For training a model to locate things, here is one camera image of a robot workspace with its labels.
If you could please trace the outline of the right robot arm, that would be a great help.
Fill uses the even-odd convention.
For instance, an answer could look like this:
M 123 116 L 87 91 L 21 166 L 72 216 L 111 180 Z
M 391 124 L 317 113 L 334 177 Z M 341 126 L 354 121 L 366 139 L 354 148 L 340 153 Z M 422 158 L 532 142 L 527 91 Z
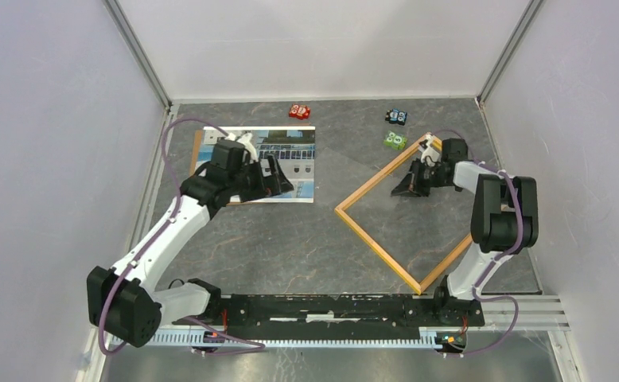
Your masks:
M 537 186 L 532 177 L 512 177 L 469 157 L 462 138 L 440 140 L 426 134 L 419 158 L 391 191 L 395 197 L 428 197 L 433 188 L 454 187 L 474 196 L 472 243 L 461 262 L 434 291 L 434 319 L 451 325 L 481 307 L 481 291 L 496 270 L 532 247 L 538 238 Z

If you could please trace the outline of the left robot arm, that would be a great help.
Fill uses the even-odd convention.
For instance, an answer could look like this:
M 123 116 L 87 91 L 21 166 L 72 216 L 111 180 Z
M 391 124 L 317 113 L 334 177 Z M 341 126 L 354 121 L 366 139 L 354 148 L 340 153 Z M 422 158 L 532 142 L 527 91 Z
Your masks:
M 273 154 L 259 157 L 245 134 L 220 140 L 211 158 L 185 179 L 164 216 L 123 258 L 94 267 L 86 280 L 88 314 L 99 330 L 99 347 L 111 355 L 105 336 L 144 346 L 163 326 L 194 316 L 203 324 L 222 314 L 218 288 L 204 282 L 158 290 L 166 268 L 187 242 L 233 197 L 257 201 L 293 190 Z

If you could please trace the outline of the aluminium rail base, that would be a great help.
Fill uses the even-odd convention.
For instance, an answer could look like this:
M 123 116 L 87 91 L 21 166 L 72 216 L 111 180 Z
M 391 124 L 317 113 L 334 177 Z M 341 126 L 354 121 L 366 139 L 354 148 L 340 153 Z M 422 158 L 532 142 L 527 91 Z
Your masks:
M 111 310 L 94 342 L 230 348 L 418 348 L 456 351 L 470 333 L 567 331 L 554 296 L 493 295 L 438 301 L 413 294 L 232 294 L 190 306 L 148 298 Z

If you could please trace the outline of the red toy block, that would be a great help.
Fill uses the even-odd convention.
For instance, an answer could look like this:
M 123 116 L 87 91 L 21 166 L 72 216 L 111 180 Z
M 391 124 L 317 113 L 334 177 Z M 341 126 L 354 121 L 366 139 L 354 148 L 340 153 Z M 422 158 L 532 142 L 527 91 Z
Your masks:
M 291 105 L 290 110 L 288 111 L 288 116 L 290 118 L 295 118 L 299 120 L 308 119 L 311 114 L 311 109 L 305 104 L 294 103 Z

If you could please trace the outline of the green toy block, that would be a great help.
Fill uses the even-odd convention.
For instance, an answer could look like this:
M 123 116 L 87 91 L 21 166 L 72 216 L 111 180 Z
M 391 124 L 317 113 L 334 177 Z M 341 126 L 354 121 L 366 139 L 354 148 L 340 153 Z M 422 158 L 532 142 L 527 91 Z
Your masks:
M 394 131 L 388 131 L 385 134 L 383 144 L 394 150 L 403 150 L 407 145 L 407 138 L 401 134 L 397 134 Z

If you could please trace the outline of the wooden picture frame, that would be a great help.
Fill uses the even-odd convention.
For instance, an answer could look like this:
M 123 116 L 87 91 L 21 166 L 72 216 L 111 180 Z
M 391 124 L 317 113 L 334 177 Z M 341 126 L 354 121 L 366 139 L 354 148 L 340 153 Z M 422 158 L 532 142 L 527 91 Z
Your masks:
M 507 260 L 514 256 L 511 248 L 505 251 L 483 253 L 478 244 L 473 241 L 473 237 L 468 234 L 451 253 L 449 253 L 422 281 L 418 282 L 402 267 L 380 244 L 378 244 L 358 223 L 347 214 L 347 209 L 355 204 L 367 192 L 378 185 L 392 171 L 401 166 L 409 158 L 419 152 L 419 143 L 422 137 L 413 142 L 402 151 L 394 160 L 387 164 L 383 169 L 376 173 L 371 179 L 364 183 L 359 189 L 354 191 L 349 197 L 343 200 L 336 208 L 335 213 L 413 290 L 417 295 L 421 295 L 431 284 L 455 261 L 459 255 L 465 253 L 469 255 L 476 253 L 477 257 L 467 269 L 465 282 L 467 287 L 459 291 L 459 298 L 481 299 L 481 292 L 488 280 L 494 275 L 496 270 Z

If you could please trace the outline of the brown cardboard backing board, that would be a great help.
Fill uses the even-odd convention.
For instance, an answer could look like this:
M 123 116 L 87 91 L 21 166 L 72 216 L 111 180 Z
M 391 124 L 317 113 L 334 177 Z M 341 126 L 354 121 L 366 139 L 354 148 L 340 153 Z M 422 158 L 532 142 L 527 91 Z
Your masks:
M 193 172 L 181 192 L 201 205 L 219 209 L 236 194 L 236 173 L 241 169 L 243 147 L 233 134 L 215 129 L 196 133 Z

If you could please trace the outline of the black blue toy block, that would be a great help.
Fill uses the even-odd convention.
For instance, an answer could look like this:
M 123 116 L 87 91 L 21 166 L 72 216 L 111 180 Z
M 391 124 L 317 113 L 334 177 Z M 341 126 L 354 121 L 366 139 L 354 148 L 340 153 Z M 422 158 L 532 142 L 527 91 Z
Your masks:
M 404 126 L 407 122 L 407 113 L 396 108 L 392 108 L 385 113 L 384 120 L 390 124 Z

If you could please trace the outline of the building photo print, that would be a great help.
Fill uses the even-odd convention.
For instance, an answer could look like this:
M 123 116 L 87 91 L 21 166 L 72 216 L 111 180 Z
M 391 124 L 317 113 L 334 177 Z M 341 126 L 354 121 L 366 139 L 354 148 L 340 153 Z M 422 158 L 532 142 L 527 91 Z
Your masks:
M 235 136 L 250 134 L 251 143 L 262 162 L 263 174 L 271 174 L 265 157 L 273 155 L 294 187 L 287 193 L 262 199 L 262 203 L 314 202 L 317 157 L 314 127 L 225 127 L 224 130 Z

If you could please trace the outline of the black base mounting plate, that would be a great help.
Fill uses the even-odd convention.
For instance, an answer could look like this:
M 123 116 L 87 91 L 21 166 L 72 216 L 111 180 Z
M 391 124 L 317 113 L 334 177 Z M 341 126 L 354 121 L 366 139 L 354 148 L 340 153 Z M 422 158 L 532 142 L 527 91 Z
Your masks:
M 416 294 L 232 294 L 197 317 L 248 340 L 408 340 L 422 327 L 485 325 L 476 300 Z

